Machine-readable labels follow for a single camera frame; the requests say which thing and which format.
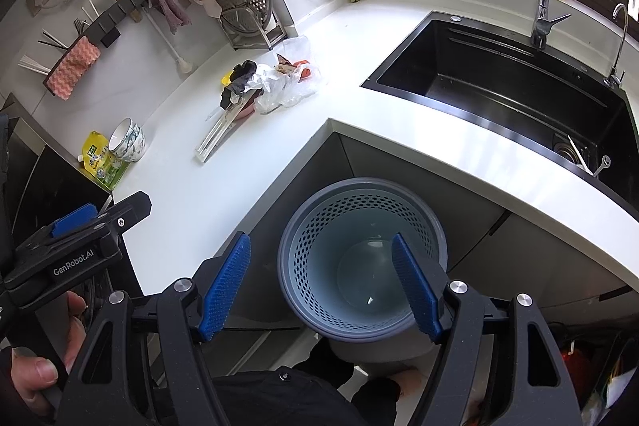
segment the chopsticks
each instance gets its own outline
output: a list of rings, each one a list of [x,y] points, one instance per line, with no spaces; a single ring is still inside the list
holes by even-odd
[[[84,9],[84,6],[81,6],[81,8],[84,14],[89,18],[89,20],[93,22],[95,19],[89,15],[89,12],[87,12],[87,10]]]
[[[66,45],[64,42],[60,41],[59,39],[56,39],[53,35],[51,35],[48,31],[46,31],[46,29],[42,29],[42,34],[45,37],[48,37],[49,39],[51,39],[52,41],[54,41],[57,45],[62,46],[63,48],[65,48],[66,50],[69,48],[68,45]]]
[[[59,46],[59,45],[57,45],[57,44],[52,44],[51,42],[46,42],[46,41],[38,41],[38,42],[39,42],[40,44],[46,44],[46,45],[48,45],[48,46],[52,46],[52,47],[54,47],[54,48],[58,48],[59,50],[66,51],[66,48],[64,48],[64,47],[62,47],[62,46]]]
[[[92,1],[92,0],[89,0],[89,4],[91,5],[91,8],[93,8],[93,11],[95,11],[95,16],[96,16],[96,17],[99,17],[99,16],[100,16],[100,14],[98,13],[98,10],[97,10],[97,8],[95,7],[95,4],[93,4],[93,1]]]

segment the gray cabinet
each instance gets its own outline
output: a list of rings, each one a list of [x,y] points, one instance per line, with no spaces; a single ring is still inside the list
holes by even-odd
[[[624,285],[594,260],[515,214],[487,235],[449,276],[497,298],[525,292],[541,308]]]
[[[563,305],[553,305],[541,310],[547,321],[558,321],[565,325],[587,325],[597,322],[617,322],[637,319],[639,315],[639,293],[626,292],[614,298],[599,300],[598,296]]]
[[[293,317],[277,278],[277,250],[295,211],[316,191],[352,177],[337,135],[331,135],[250,231],[251,259],[231,315],[260,323]]]
[[[404,159],[341,136],[355,177],[380,177],[414,191],[437,215],[448,245],[448,268],[479,242],[504,212],[501,206]]]

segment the yellow detergent pouch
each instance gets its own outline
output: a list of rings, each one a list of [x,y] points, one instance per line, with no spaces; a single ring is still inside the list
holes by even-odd
[[[99,132],[91,132],[78,157],[89,172],[107,190],[113,190],[129,165],[109,151],[109,140]]]

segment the white countertop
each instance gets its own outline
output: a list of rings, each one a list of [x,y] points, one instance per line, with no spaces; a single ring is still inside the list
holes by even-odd
[[[639,291],[639,223],[603,193],[498,134],[359,87],[431,9],[472,14],[457,0],[365,0],[311,26],[305,35],[328,85],[293,108],[253,114],[205,164],[194,150],[213,125],[206,118],[219,103],[220,78],[247,58],[266,60],[227,46],[191,75],[145,124],[149,148],[114,191],[118,201],[143,190],[153,204],[125,234],[144,293],[192,276],[236,230],[250,232],[332,131],[493,200]],[[528,21],[493,12],[475,18],[528,32]]]

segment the plastic bag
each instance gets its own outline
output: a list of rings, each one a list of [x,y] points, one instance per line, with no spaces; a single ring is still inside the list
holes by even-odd
[[[288,39],[276,50],[277,54],[286,58],[291,66],[274,67],[258,63],[258,70],[249,80],[246,89],[263,89],[264,92],[255,99],[255,111],[266,114],[280,107],[292,107],[304,98],[316,93],[325,80],[312,56],[311,43],[306,37]]]

